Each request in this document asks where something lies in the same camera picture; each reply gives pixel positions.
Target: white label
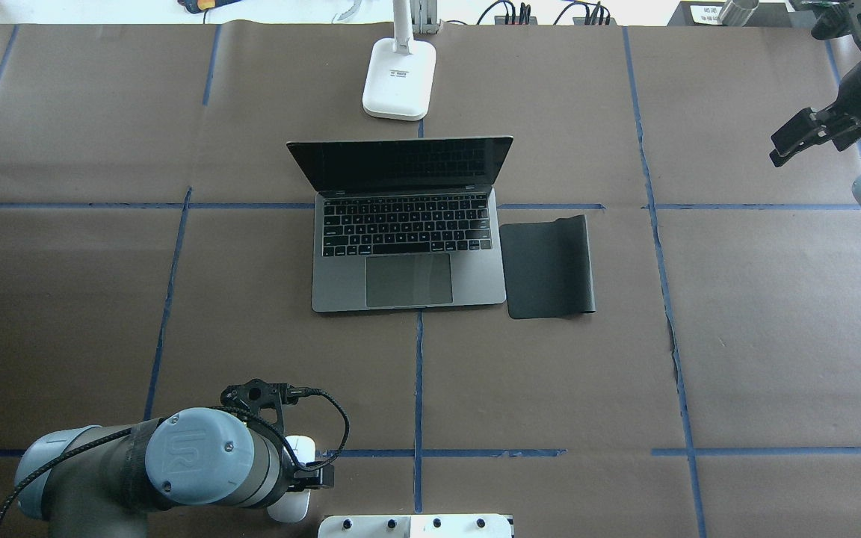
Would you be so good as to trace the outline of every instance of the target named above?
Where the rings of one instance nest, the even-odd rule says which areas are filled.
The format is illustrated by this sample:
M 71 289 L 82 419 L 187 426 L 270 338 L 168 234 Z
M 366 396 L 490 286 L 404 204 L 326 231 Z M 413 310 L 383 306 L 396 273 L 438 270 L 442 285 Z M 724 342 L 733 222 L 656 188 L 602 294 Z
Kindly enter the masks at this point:
M 720 11 L 720 6 L 690 6 L 690 13 L 693 14 L 693 22 L 697 24 L 721 26 Z

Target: white floor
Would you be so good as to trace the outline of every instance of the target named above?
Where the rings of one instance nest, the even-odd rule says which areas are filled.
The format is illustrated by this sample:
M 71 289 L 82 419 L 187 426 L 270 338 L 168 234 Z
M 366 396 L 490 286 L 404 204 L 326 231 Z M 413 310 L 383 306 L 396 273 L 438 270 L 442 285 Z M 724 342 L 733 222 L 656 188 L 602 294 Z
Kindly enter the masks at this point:
M 438 15 L 474 24 L 492 0 L 439 0 Z M 604 5 L 625 26 L 665 26 L 676 9 L 677 0 L 614 0 Z M 241 0 L 206 15 L 209 23 L 248 19 L 268 23 L 331 23 L 353 6 L 353 0 Z M 551 24 L 567 3 L 561 0 L 533 0 L 531 14 L 540 24 Z M 482 24 L 493 24 L 495 7 Z M 567 11 L 560 24 L 572 24 L 580 7 Z M 175 0 L 0 0 L 0 23 L 38 24 L 182 24 L 200 23 L 201 14 L 192 15 Z M 371 23 L 392 19 L 392 0 L 362 0 L 348 23 Z

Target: open laptop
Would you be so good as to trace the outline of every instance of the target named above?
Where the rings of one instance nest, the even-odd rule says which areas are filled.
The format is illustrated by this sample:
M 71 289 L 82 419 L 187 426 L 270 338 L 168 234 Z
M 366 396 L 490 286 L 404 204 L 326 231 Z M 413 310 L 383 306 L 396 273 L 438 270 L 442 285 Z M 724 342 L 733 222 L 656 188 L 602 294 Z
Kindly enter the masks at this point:
M 493 181 L 512 142 L 289 142 L 318 192 L 313 309 L 503 303 Z

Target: desk lamp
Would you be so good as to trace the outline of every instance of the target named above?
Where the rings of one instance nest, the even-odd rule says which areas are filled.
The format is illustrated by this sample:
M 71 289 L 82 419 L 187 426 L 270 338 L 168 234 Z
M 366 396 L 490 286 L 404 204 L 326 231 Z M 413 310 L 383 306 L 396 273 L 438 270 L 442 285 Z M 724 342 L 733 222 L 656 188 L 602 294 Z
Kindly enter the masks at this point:
M 393 1 L 394 37 L 374 43 L 361 101 L 375 118 L 416 122 L 427 116 L 431 103 L 437 51 L 426 41 L 414 40 L 410 0 Z

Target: keyboard key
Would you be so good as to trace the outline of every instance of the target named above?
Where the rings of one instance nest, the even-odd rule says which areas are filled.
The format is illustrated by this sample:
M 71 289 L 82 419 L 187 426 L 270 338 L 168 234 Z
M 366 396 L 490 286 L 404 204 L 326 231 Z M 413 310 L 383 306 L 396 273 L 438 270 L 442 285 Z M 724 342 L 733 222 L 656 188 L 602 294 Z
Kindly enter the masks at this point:
M 373 254 L 410 254 L 417 252 L 430 252 L 428 243 L 394 243 L 393 245 L 373 245 Z

